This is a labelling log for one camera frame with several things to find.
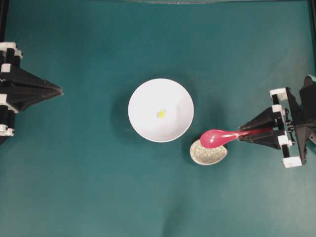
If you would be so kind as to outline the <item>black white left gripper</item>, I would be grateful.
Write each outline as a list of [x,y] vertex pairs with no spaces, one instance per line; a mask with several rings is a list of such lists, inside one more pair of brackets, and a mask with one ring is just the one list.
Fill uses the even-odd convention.
[[[30,106],[63,95],[63,89],[21,68],[23,53],[15,42],[0,43],[0,135],[14,136],[15,116]],[[52,90],[13,90],[13,83]]]

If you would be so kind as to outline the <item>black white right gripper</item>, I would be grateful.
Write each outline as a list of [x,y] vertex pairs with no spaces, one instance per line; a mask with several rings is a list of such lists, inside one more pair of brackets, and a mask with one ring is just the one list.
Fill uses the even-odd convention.
[[[282,149],[282,163],[286,168],[303,166],[307,162],[307,113],[298,105],[288,87],[270,90],[269,95],[273,106],[266,108],[254,119],[240,126],[238,131],[247,131],[247,134],[240,136],[238,140],[277,150]],[[258,130],[274,128],[278,125],[279,129],[287,126],[287,131]],[[295,144],[298,146],[299,155],[293,157],[289,153],[289,148]]]

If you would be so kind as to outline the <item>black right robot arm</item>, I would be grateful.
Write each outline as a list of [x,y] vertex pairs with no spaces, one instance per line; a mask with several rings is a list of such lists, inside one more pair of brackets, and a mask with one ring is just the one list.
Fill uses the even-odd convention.
[[269,91],[272,105],[241,126],[238,140],[282,150],[286,168],[305,165],[306,144],[316,138],[316,78],[308,75],[298,104],[289,87]]

